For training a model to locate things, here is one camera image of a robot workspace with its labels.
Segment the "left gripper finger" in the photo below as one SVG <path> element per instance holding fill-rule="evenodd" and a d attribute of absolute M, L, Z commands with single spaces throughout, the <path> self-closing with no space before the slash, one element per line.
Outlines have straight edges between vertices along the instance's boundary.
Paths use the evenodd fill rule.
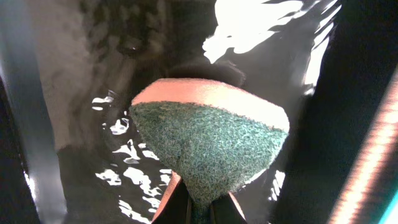
<path fill-rule="evenodd" d="M 190 224 L 192 201 L 182 178 L 174 171 L 152 224 Z"/>

